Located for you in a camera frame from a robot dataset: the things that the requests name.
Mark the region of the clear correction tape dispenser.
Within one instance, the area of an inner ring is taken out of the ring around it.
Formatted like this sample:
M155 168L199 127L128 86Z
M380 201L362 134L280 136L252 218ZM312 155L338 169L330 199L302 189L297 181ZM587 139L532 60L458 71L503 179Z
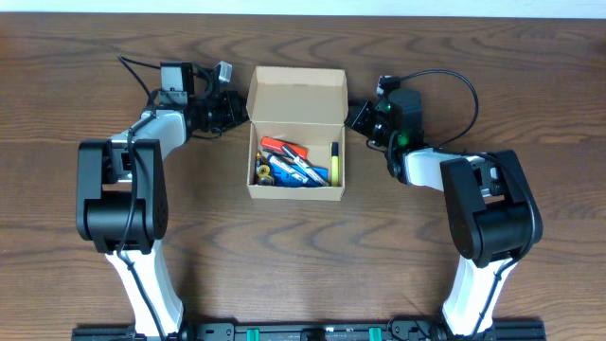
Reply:
M256 154L256 184L259 186L273 186L275 184L275 178L272 175L272 170L269 161L266 157L257 152Z

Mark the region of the blue white marker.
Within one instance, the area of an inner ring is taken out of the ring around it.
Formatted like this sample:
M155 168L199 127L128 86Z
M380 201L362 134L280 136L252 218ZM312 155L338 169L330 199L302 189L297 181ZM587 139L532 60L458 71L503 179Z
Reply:
M280 167L281 169L289 173L294 179L299 180L303 183L307 183L309 181L309 178L306 175L303 175L302 173L295 170L291 164L283 161L280 157L269 155L267 159L269 161L269 164L273 164L275 166Z

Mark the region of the blue plastic case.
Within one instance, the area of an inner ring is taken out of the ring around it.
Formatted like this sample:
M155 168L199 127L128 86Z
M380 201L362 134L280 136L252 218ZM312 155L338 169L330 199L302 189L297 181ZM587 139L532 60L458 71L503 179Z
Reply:
M313 181L310 178L310 176L296 164L292 164L292 167L296 171L302 173L303 175L306 175L309 178L309 181L307 183L303 183L299 180L294 179L289 173L287 173L285 170L281 169L278 166L270 164L269 167L271 170L271 174L275 179L275 185L277 187L285 187L285 188L317 188L317 187L320 187L320 184Z

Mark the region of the yellow highlighter pen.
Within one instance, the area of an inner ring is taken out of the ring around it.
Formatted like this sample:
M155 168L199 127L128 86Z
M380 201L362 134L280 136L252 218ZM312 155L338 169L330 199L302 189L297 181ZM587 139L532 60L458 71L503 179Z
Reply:
M330 143L330 185L332 187L340 186L340 157L337 142Z

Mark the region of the black white marker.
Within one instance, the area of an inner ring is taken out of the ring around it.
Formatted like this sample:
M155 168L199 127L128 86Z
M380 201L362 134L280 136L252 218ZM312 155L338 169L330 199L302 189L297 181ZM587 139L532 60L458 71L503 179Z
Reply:
M323 177L317 173L312 166L303 159L295 150L293 150L289 145L284 144L281 147L282 151L284 151L289 157L293 159L293 161L304 171L306 174L317 184L322 187L328 187L330 184Z

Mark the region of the red black stapler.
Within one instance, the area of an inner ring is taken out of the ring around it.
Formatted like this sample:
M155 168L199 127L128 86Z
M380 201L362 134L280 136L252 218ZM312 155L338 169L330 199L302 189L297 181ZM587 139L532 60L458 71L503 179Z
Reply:
M280 139L271 138L269 136L264 136L260 141L261 148L268 153L275 153L280 156L288 157L283 150L283 146L290 147L294 152L300 155L303 159L308 157L308 149L299 145L296 145L291 142L286 142Z

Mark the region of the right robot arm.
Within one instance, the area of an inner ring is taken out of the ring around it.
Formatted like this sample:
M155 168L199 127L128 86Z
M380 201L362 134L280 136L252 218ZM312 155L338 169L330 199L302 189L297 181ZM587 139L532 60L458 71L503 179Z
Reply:
M426 340L487 336L508 275L540 240L542 219L517 154L447 152L424 139L417 91L392 89L353 101L345 126L382 148L389 174L444 196L459 253L454 283Z

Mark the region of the brown cardboard box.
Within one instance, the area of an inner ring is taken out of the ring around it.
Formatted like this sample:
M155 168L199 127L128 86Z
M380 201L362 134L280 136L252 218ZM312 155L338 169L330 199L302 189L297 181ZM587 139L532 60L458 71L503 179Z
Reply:
M344 121L348 113L342 69L258 66L246 109L251 120L246 186L254 199L339 201L346 188ZM339 144L340 186L285 188L256 184L256 154L264 136L308 149L308 162L330 173L330 143Z

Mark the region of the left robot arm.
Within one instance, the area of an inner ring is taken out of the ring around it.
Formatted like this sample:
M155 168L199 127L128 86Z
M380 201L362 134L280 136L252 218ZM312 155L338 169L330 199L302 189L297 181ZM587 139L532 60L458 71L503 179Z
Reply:
M245 100L226 89L232 65L158 64L136 123L78 150L76 224L116 269L134 311L128 327L81 327L75 340L194 340L172 286L162 240L169 219L164 160L190 139L211 140L246 121Z

